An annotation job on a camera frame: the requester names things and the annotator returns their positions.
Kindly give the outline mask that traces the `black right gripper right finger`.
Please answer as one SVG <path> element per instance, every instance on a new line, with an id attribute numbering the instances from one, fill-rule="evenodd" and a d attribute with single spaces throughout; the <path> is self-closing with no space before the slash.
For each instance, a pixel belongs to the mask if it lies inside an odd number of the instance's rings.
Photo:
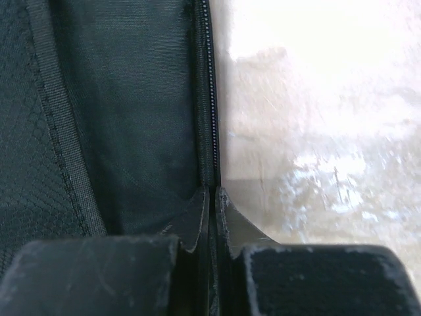
<path id="1" fill-rule="evenodd" d="M 215 194 L 222 315 L 419 315 L 401 261 L 374 245 L 279 244 Z"/>

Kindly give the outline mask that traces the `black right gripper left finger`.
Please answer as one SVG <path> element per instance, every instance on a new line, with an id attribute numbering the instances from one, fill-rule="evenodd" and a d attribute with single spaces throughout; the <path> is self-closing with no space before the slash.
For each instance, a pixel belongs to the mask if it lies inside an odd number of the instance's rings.
<path id="1" fill-rule="evenodd" d="M 2 315 L 206 315 L 209 191 L 156 234 L 35 241 L 1 283 Z"/>

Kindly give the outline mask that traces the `red medicine kit case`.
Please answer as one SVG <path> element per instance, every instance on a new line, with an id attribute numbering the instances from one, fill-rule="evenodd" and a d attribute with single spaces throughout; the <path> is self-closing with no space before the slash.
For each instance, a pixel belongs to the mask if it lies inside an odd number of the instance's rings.
<path id="1" fill-rule="evenodd" d="M 155 234 L 220 182 L 208 1 L 1 2 L 1 269 Z"/>

